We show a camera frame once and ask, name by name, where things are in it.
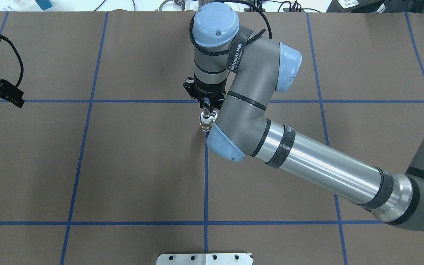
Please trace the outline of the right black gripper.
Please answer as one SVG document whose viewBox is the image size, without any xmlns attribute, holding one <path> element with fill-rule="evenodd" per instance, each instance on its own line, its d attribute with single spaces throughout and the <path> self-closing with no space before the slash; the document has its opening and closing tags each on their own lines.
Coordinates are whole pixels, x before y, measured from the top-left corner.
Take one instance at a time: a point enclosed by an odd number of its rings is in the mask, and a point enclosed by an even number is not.
<svg viewBox="0 0 424 265">
<path fill-rule="evenodd" d="M 187 77 L 183 87 L 192 99 L 199 102 L 202 116 L 210 116 L 210 109 L 221 110 L 222 108 L 226 97 L 226 82 L 227 78 L 217 84 L 207 84 L 194 76 Z"/>
</svg>

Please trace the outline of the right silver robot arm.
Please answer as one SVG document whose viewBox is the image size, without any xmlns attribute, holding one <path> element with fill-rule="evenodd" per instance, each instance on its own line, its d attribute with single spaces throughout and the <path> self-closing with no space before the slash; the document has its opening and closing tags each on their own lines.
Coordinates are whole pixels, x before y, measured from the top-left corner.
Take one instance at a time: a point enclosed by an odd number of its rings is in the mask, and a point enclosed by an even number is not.
<svg viewBox="0 0 424 265">
<path fill-rule="evenodd" d="M 183 86 L 202 108 L 206 144 L 234 162 L 259 158 L 369 211 L 400 229 L 424 231 L 424 138 L 405 173 L 371 166 L 264 117 L 274 92 L 291 87 L 300 52 L 240 25 L 226 0 L 190 22 L 194 76 Z"/>
</svg>

